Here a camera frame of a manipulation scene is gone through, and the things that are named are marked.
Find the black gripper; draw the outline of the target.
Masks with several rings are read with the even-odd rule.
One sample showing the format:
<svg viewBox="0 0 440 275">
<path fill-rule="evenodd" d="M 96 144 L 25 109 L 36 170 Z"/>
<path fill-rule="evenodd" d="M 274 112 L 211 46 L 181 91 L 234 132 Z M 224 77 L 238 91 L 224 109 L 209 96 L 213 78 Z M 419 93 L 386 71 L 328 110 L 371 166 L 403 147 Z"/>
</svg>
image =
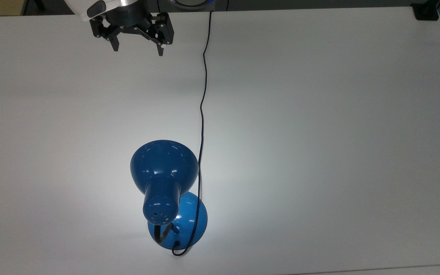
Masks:
<svg viewBox="0 0 440 275">
<path fill-rule="evenodd" d="M 165 47 L 173 43 L 174 29 L 166 12 L 152 16 L 147 6 L 121 6 L 105 13 L 105 19 L 110 24 L 108 27 L 104 26 L 103 19 L 102 16 L 92 18 L 91 31 L 94 37 L 110 42 L 114 52 L 119 50 L 117 36 L 120 30 L 127 27 L 136 27 L 140 35 L 155 43 L 160 57 Z"/>
</svg>

